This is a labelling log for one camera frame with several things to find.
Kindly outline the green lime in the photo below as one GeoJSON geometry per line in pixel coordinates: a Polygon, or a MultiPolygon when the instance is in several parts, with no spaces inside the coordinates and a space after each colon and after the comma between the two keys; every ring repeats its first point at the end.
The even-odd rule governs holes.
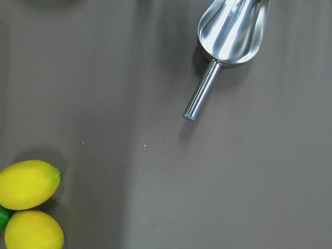
{"type": "Polygon", "coordinates": [[[0,231],[7,226],[12,214],[13,210],[0,206],[0,231]]]}

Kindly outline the yellow lemon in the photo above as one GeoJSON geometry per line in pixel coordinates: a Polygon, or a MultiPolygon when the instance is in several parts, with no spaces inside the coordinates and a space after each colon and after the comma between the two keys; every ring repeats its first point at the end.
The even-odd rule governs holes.
{"type": "Polygon", "coordinates": [[[14,163],[1,170],[1,206],[27,210],[50,199],[61,182],[60,171],[41,160],[14,163]]]}
{"type": "Polygon", "coordinates": [[[4,234],[6,248],[63,248],[64,232],[50,215],[19,211],[10,218],[4,234]]]}

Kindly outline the yellow lemon upper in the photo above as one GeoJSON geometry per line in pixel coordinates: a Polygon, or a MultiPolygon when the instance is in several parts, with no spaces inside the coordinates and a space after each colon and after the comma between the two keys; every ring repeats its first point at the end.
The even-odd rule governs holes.
{"type": "Polygon", "coordinates": [[[14,163],[1,170],[1,206],[27,210],[50,199],[61,182],[60,171],[41,160],[14,163]]]}

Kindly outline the yellow lemon lower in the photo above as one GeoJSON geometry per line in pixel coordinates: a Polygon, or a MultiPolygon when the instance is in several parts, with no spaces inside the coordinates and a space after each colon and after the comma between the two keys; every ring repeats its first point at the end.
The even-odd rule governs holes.
{"type": "Polygon", "coordinates": [[[50,215],[19,211],[10,218],[4,234],[6,248],[63,248],[64,232],[50,215]]]}

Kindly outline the steel ice scoop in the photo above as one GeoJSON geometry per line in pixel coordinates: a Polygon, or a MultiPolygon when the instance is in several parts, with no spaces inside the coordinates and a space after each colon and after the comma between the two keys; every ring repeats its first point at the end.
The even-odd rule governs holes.
{"type": "Polygon", "coordinates": [[[198,42],[209,64],[183,117],[195,121],[222,68],[233,68],[257,55],[264,37],[269,1],[213,1],[202,15],[198,42]]]}

